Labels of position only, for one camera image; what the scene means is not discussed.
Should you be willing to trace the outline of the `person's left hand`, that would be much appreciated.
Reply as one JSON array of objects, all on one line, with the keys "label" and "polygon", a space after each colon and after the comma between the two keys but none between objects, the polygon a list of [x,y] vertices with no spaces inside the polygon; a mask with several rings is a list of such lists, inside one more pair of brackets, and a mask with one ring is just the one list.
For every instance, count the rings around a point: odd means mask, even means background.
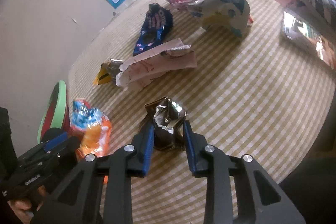
[{"label": "person's left hand", "polygon": [[[41,202],[37,206],[37,211],[42,207],[45,197],[48,196],[46,187],[40,186],[37,189],[38,196],[41,198]],[[14,214],[18,217],[21,223],[29,224],[33,218],[33,211],[31,210],[32,202],[29,199],[11,200],[7,202]]]}]

